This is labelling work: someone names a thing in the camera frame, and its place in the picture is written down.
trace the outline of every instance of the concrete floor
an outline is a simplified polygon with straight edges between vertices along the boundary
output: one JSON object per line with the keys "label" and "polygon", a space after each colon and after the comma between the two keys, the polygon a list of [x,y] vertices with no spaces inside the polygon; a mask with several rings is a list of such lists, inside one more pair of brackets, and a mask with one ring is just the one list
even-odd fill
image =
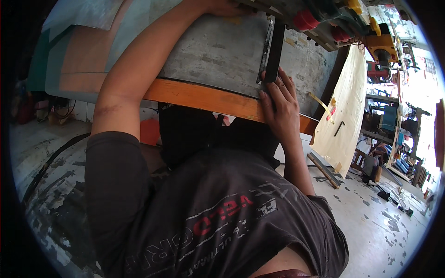
{"label": "concrete floor", "polygon": [[[80,121],[62,127],[34,121],[11,127],[12,166],[20,197],[52,153],[90,128],[90,123]],[[63,277],[103,276],[90,245],[85,217],[85,148],[83,140],[53,162],[27,209],[28,221],[42,249]],[[158,148],[143,145],[142,149],[152,177],[163,176],[162,172],[153,173],[163,167]],[[277,171],[283,174],[283,169],[281,165]],[[429,213],[427,217],[419,213],[425,209],[424,203],[402,190],[400,197],[414,211],[410,218],[378,197],[377,188],[366,186],[358,175],[348,173],[345,180],[339,178],[341,187],[333,189],[316,167],[309,167],[309,171],[316,194],[326,197],[348,241],[349,264],[341,277],[395,277],[428,224]],[[379,184],[397,191],[396,184],[385,177]]]}

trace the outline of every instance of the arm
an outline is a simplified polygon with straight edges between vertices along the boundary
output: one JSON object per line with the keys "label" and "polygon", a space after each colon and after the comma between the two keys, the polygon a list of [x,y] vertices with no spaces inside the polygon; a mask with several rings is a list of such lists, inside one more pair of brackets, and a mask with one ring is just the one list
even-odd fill
{"label": "arm", "polygon": [[264,116],[284,150],[286,157],[284,178],[303,194],[315,195],[300,138],[300,106],[295,93],[295,84],[281,67],[278,75],[275,83],[266,84],[275,101],[276,112],[273,111],[270,97],[265,92],[260,92]]}
{"label": "arm", "polygon": [[236,16],[246,11],[230,0],[183,0],[142,31],[111,68],[94,110],[91,135],[121,131],[139,139],[139,105],[168,55],[202,14]]}

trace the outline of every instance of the person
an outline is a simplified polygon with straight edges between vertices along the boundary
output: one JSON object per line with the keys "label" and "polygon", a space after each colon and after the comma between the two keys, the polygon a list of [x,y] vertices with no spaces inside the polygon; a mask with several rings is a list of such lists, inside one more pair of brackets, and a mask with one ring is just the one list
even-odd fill
{"label": "person", "polygon": [[[102,85],[85,166],[101,269],[106,277],[339,277],[348,245],[314,192],[295,84],[281,68],[266,84],[271,96],[260,94],[268,125],[237,118],[222,127],[211,112],[160,103],[162,158],[172,171],[160,186],[150,179],[139,105],[205,13],[248,12],[229,0],[183,0],[134,39]],[[279,142],[284,177],[273,158]]]}

